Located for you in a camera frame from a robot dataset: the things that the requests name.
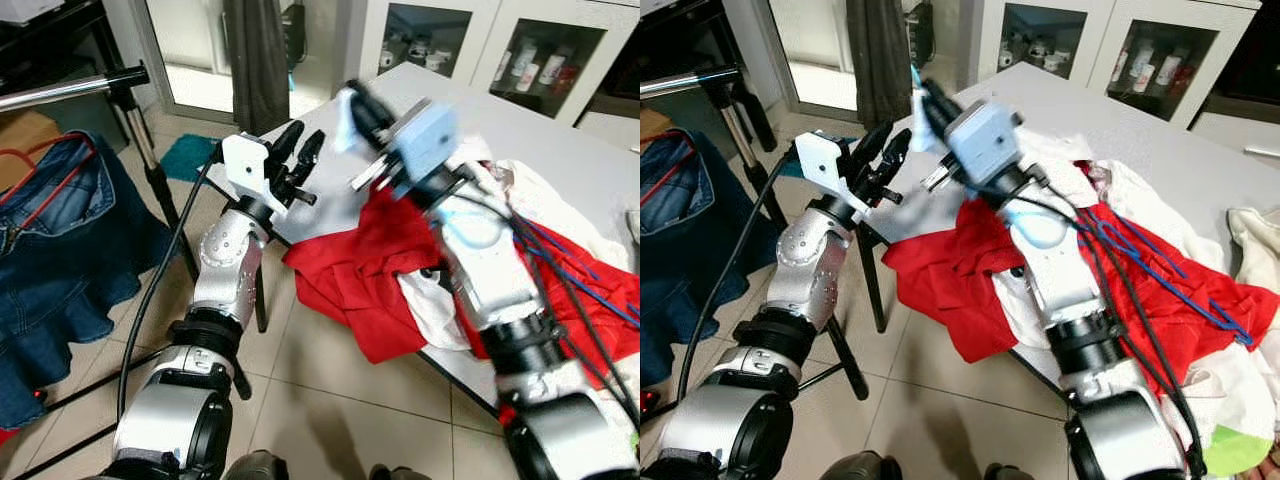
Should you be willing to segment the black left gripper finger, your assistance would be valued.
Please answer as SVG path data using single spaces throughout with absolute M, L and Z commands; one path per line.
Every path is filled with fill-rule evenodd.
M 886 122 L 870 131 L 868 131 L 854 146 L 850 152 L 850 165 L 851 166 L 867 166 L 870 165 L 884 147 L 890 133 L 893 131 L 893 123 Z
M 294 177 L 308 177 L 316 166 L 317 156 L 325 142 L 324 131 L 314 131 L 296 154 Z
M 268 150 L 268 165 L 284 166 L 291 155 L 294 152 L 294 147 L 303 132 L 303 122 L 291 122 L 283 133 L 273 143 L 270 143 Z
M 881 177 L 896 177 L 905 163 L 906 152 L 910 147 L 913 132 L 901 129 L 881 151 L 878 174 Z

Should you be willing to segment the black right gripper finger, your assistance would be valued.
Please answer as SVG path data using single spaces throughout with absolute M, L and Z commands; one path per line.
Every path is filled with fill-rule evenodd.
M 387 143 L 389 110 L 378 100 L 349 100 L 349 116 L 355 131 L 367 143 Z
M 396 114 L 360 79 L 349 82 L 349 109 L 355 124 L 361 129 L 389 129 Z
M 946 128 L 961 115 L 954 100 L 922 100 L 918 105 L 919 133 L 924 143 L 943 143 Z
M 963 108 L 933 79 L 923 79 L 922 91 L 922 109 L 929 127 L 950 127 L 963 115 Z

